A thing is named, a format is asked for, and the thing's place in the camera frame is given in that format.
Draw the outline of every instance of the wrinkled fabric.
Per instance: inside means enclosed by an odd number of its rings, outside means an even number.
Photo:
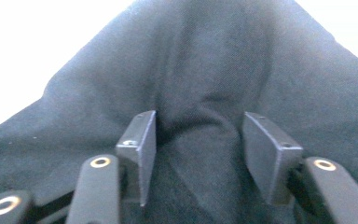
[[[264,204],[246,170],[244,111],[358,181],[358,59],[298,4],[150,0],[0,125],[0,192],[27,189],[43,203],[73,189],[82,162],[113,153],[147,110],[158,111],[147,223],[294,223],[290,206]]]

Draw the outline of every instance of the metal ring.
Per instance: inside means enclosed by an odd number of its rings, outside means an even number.
[[[103,168],[107,165],[109,165],[110,159],[107,157],[100,157],[95,160],[93,160],[90,165],[94,168]]]
[[[0,216],[10,212],[15,207],[17,207],[17,205],[21,203],[21,198],[17,196],[9,196],[0,200],[0,205],[3,203],[10,203],[10,205],[6,208],[2,208],[2,209],[0,208]]]
[[[315,166],[325,171],[335,171],[337,169],[336,165],[334,165],[330,161],[316,160],[313,162],[313,164],[315,164]]]

